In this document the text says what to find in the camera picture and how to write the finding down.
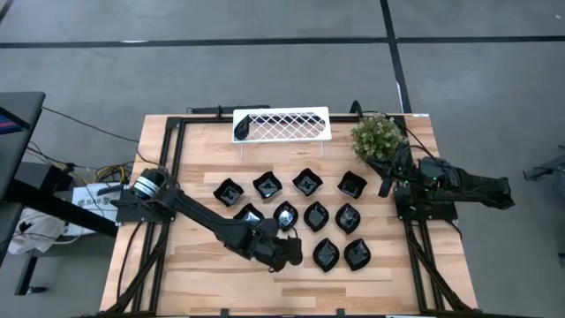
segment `white bag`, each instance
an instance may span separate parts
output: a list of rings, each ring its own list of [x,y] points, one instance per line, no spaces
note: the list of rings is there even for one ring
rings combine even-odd
[[[23,233],[19,230],[23,223],[31,224]],[[37,248],[46,252],[64,230],[64,222],[32,208],[24,208],[18,226],[11,239],[8,251],[11,254],[23,254]]]

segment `wire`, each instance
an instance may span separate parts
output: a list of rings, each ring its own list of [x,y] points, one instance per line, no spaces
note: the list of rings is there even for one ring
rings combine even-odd
[[[294,235],[295,235],[296,239],[298,239],[298,231],[297,231],[297,229],[295,229],[294,226],[291,227],[291,229],[294,231]]]
[[[141,158],[141,160],[143,160],[144,162],[146,162],[146,163],[152,163],[152,164],[157,165],[158,167],[161,167],[161,165],[160,165],[159,163],[152,162],[152,161],[149,161],[149,160],[147,160],[146,158],[144,158],[143,155],[141,155],[141,154],[139,153],[139,149],[136,149],[135,151],[137,152],[139,158]]]
[[[123,278],[123,276],[124,276],[125,261],[127,261],[127,255],[130,253],[130,248],[132,247],[133,238],[135,237],[135,234],[138,232],[140,226],[141,226],[141,222],[139,222],[139,223],[135,226],[135,229],[133,229],[133,233],[132,233],[132,235],[130,236],[130,240],[129,240],[129,242],[127,242],[127,247],[125,248],[124,261],[122,262],[122,268],[120,269],[120,276],[119,276],[119,278],[117,279],[116,301],[119,301],[119,299],[120,299],[120,292],[122,291],[122,278]]]
[[[103,182],[105,178],[109,178],[109,177],[112,177],[112,180],[117,182],[118,180],[116,180],[116,178],[114,177],[114,175],[117,173],[120,174],[119,182],[121,184],[127,183],[129,177],[132,174],[132,168],[126,166],[125,164],[127,163],[101,167],[94,173],[93,183],[95,183],[96,181]]]
[[[139,143],[139,140],[135,140],[135,139],[131,139],[131,138],[122,137],[122,136],[117,135],[117,134],[115,134],[115,133],[113,133],[113,132],[107,132],[107,131],[105,131],[105,130],[103,130],[103,129],[101,129],[101,128],[98,128],[98,127],[96,127],[96,126],[94,126],[94,125],[87,124],[87,123],[85,123],[85,122],[83,122],[83,121],[80,121],[80,120],[78,120],[78,119],[76,119],[76,118],[73,118],[73,117],[71,117],[71,116],[69,116],[69,115],[65,115],[65,114],[63,114],[63,113],[60,113],[60,112],[58,112],[58,111],[56,111],[56,110],[52,110],[52,109],[49,109],[49,108],[47,108],[47,107],[43,107],[43,109],[44,109],[44,110],[48,110],[48,111],[50,111],[50,112],[52,112],[52,113],[54,113],[54,114],[57,114],[57,115],[59,115],[59,116],[68,118],[68,119],[70,119],[70,120],[72,120],[72,121],[74,121],[74,122],[77,122],[77,123],[81,124],[81,125],[85,125],[86,127],[90,127],[90,128],[92,128],[92,129],[94,129],[94,130],[96,130],[96,131],[99,131],[100,133],[106,133],[106,134],[108,134],[108,135],[110,135],[110,136],[119,138],[119,139],[121,139],[121,140],[126,140],[126,141],[130,141],[130,142]]]
[[[453,226],[453,228],[456,229],[457,233],[459,233],[459,237],[461,239],[463,238],[463,234],[461,233],[461,230],[459,230],[459,227],[455,223],[453,223],[453,221],[445,220],[445,222],[447,222],[449,225]]]
[[[54,238],[54,237],[51,237],[51,236],[48,236],[48,235],[43,235],[43,234],[40,234],[40,233],[19,233],[19,234],[14,234],[14,235],[11,236],[10,238],[5,239],[4,241],[2,241],[2,242],[0,243],[0,246],[3,246],[4,244],[6,244],[7,242],[10,242],[12,239],[14,239],[14,238],[16,238],[16,237],[24,236],[24,235],[35,235],[35,236],[38,236],[38,237],[42,237],[42,238],[46,238],[46,239],[53,239],[53,240],[56,240],[56,239],[57,239],[57,238]],[[69,243],[74,242],[75,240],[76,240],[76,239],[73,238],[73,239],[70,240],[70,241],[64,241],[64,242],[50,242],[50,243],[53,243],[53,244],[55,244],[55,243],[58,243],[58,244],[69,244]]]
[[[41,157],[41,156],[37,155],[37,154],[36,154],[36,153],[34,153],[34,152],[31,152],[31,151],[26,151],[26,153],[27,153],[28,155],[32,155],[32,156],[36,157],[37,159],[39,159],[39,160],[43,161],[43,162],[44,162],[45,164],[47,164],[47,165],[49,165],[49,166],[54,166],[54,167],[55,167],[55,164],[53,164],[53,163],[49,162],[49,161],[48,161],[48,159],[46,159],[46,158],[43,158],[43,157]]]
[[[88,170],[88,169],[98,169],[98,168],[95,168],[95,167],[87,167],[87,166],[83,166],[83,165],[79,165],[79,164],[62,162],[62,161],[57,160],[57,159],[55,159],[55,158],[53,158],[53,157],[50,157],[50,156],[48,156],[48,155],[43,154],[41,150],[35,150],[35,149],[31,148],[31,147],[27,147],[27,150],[30,150],[30,151],[36,153],[37,155],[42,155],[43,157],[45,157],[46,159],[49,159],[49,160],[52,161],[52,162],[61,163],[61,164],[64,164],[64,165],[66,165],[66,166],[77,167],[77,168],[84,168],[84,169],[87,169],[87,170]]]

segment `black metal frame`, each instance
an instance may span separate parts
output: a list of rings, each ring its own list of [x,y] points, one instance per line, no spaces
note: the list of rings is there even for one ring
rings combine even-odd
[[[2,19],[7,14],[14,0],[7,0],[4,7],[0,10],[0,23]],[[400,100],[402,112],[411,112],[411,103],[408,97],[408,88],[403,75],[403,68],[401,63],[401,58],[398,50],[398,44],[418,44],[418,43],[504,43],[504,42],[565,42],[565,35],[542,35],[542,36],[466,36],[466,37],[396,37],[393,20],[390,14],[390,9],[388,6],[388,0],[380,0],[380,6],[382,9],[382,15],[387,30],[387,36],[363,36],[363,37],[290,37],[290,38],[263,38],[263,39],[217,39],[217,40],[164,40],[164,41],[147,41],[147,42],[128,42],[128,41],[106,41],[106,42],[0,42],[0,49],[79,49],[79,48],[147,48],[147,47],[201,47],[201,46],[260,46],[260,45],[302,45],[302,44],[375,44],[383,43],[389,46],[390,55],[393,64],[393,70],[395,74],[396,83],[399,86]],[[355,122],[363,117],[362,110],[360,107],[352,107],[352,113],[357,113],[357,117],[345,116],[345,117],[332,117],[333,122]],[[166,157],[169,151],[170,145],[170,135],[172,129],[178,125],[180,130],[184,130],[185,125],[188,123],[218,123],[218,122],[229,122],[230,118],[222,117],[219,111],[216,118],[182,118],[182,117],[170,117],[167,121],[166,133],[163,140],[163,147],[161,152],[160,164],[165,165]],[[182,148],[182,141],[184,134],[180,133],[177,139],[176,152],[173,159],[173,175],[176,176],[178,173],[178,165],[180,161],[180,149]],[[422,242],[424,245],[423,253],[425,255],[424,261],[428,267],[434,269],[433,251],[432,244],[429,238],[429,230],[427,229],[426,220],[418,220],[418,226],[420,229],[420,235],[422,237]],[[154,235],[155,223],[149,223],[147,226],[143,255],[141,257],[141,263],[147,259],[151,251],[151,245]],[[410,233],[413,233],[413,227],[411,222],[404,222],[404,229],[407,238]],[[169,231],[169,223],[164,223],[162,231]],[[415,253],[410,249],[410,259],[411,267],[414,274],[414,284],[416,293],[418,296],[418,307],[421,314],[429,315],[442,315],[446,316],[446,313],[454,317],[468,317],[475,316],[476,312],[445,312],[442,311],[443,297],[441,296],[440,286],[433,282],[433,298],[436,308],[439,311],[428,310],[426,305],[426,297],[424,295],[424,288],[422,283],[422,277],[420,273],[420,268],[418,265],[419,260]],[[153,281],[151,302],[149,311],[140,312],[139,305],[141,300],[140,288],[138,294],[133,299],[132,310],[134,313],[132,315],[142,316],[143,314],[154,313],[157,307],[157,300],[160,290],[160,284],[162,279],[162,267],[164,263],[164,255],[161,255],[157,260],[156,274]],[[227,310],[222,310],[221,317],[226,317],[228,315]],[[343,310],[338,309],[336,312],[337,316],[345,316]],[[498,317],[499,315],[482,314],[485,317]]]
[[[329,119],[332,123],[357,123],[359,120],[363,118],[363,111],[360,105],[357,102],[354,102],[351,106],[350,110],[351,114],[354,115],[330,115]],[[404,122],[404,116],[395,116],[396,120],[400,120]],[[173,155],[173,162],[171,168],[171,175],[176,180],[178,176],[178,170],[180,166],[181,154],[182,154],[182,147],[185,139],[185,128],[189,124],[217,124],[217,123],[232,123],[232,116],[223,116],[222,111],[219,110],[215,117],[168,117],[167,124],[165,128],[165,135],[162,144],[161,150],[161,157],[159,164],[162,166],[166,165],[166,158],[170,148],[170,136],[172,134],[172,130],[176,127],[178,129],[178,135],[176,140],[176,146],[174,149]],[[517,316],[509,316],[509,315],[500,315],[500,314],[483,314],[479,310],[473,310],[470,307],[466,306],[457,296],[456,294],[449,288],[448,284],[445,280],[441,277],[441,274],[435,268],[435,262],[433,258],[433,249],[432,249],[432,241],[430,239],[429,230],[427,228],[426,220],[418,221],[418,227],[420,229],[420,235],[422,238],[422,247],[416,236],[414,234],[412,222],[410,220],[403,220],[404,229],[406,234],[406,241],[408,244],[408,250],[411,260],[411,269],[414,276],[414,287],[415,292],[418,299],[418,309],[419,314],[422,315],[432,315],[437,317],[517,317]],[[142,263],[147,260],[149,253],[150,253],[150,246],[152,245],[152,237],[154,234],[154,226],[155,223],[150,223],[147,227],[146,237],[144,241],[143,247],[143,254],[141,255]],[[163,223],[162,225],[162,234],[163,231],[165,235],[169,235],[170,223]],[[161,290],[161,280],[162,280],[162,271],[165,262],[165,251],[159,256],[157,262],[155,264],[155,274],[153,279],[153,284],[151,287],[151,298],[149,303],[148,312],[156,313],[159,293]],[[420,272],[419,263],[422,263],[426,271],[430,274],[431,282],[432,282],[432,290],[433,290],[433,299],[435,303],[435,309],[429,309],[426,304],[426,294],[424,291],[424,284],[422,281],[422,276]],[[135,295],[135,299],[132,307],[132,314],[136,312],[146,313],[147,311],[140,311],[139,304],[142,297],[143,288],[139,288],[137,294]],[[447,311],[445,309],[445,305],[443,303],[444,297],[448,300],[449,304],[455,311]],[[336,309],[336,315],[300,315],[300,317],[345,317],[345,312],[341,308]],[[223,309],[221,313],[219,313],[219,317],[227,317],[229,315],[229,309]],[[363,315],[347,315],[348,317],[367,317]],[[280,315],[270,315],[269,317],[281,317]],[[371,317],[385,317],[385,315],[371,315]]]
[[[11,181],[5,199],[7,201],[22,202],[27,207],[112,238],[115,238],[117,235],[117,227],[110,220],[68,201],[56,198],[50,193],[45,193],[17,179]]]

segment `table leg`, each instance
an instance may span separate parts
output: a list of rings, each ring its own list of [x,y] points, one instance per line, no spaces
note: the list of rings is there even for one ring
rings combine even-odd
[[[10,183],[6,199],[112,238],[117,235],[117,227],[110,220],[16,179]]]
[[[21,274],[19,275],[18,286],[16,287],[16,296],[27,295],[27,290],[29,289],[29,283],[32,281],[32,275],[34,274],[35,265],[37,264],[37,256],[34,255],[34,250],[27,252],[26,264],[22,268]]]

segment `white wire rack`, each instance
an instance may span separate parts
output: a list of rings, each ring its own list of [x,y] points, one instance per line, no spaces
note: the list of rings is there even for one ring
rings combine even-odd
[[[242,120],[249,120],[249,133],[238,140],[234,132]],[[320,141],[323,155],[323,141],[332,139],[328,107],[234,110],[231,138],[240,144],[242,158],[245,143],[261,142]]]

